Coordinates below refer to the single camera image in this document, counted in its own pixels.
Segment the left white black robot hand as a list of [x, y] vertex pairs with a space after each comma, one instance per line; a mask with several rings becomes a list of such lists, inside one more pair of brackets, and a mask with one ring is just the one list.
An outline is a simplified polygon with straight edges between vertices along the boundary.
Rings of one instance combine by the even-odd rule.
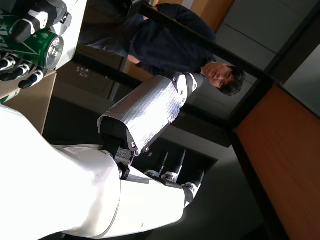
[[0, 80], [30, 88], [73, 58], [87, 1], [2, 0]]

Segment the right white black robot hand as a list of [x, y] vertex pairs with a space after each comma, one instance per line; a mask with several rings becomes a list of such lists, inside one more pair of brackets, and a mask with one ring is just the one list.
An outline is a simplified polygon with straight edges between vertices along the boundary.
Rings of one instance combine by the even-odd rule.
[[204, 178], [177, 180], [185, 152], [163, 172], [135, 157], [179, 115], [204, 81], [200, 73], [167, 72], [143, 82], [97, 121], [103, 144], [52, 145], [19, 111], [0, 107], [0, 237], [39, 240], [51, 234], [101, 240], [177, 222]]

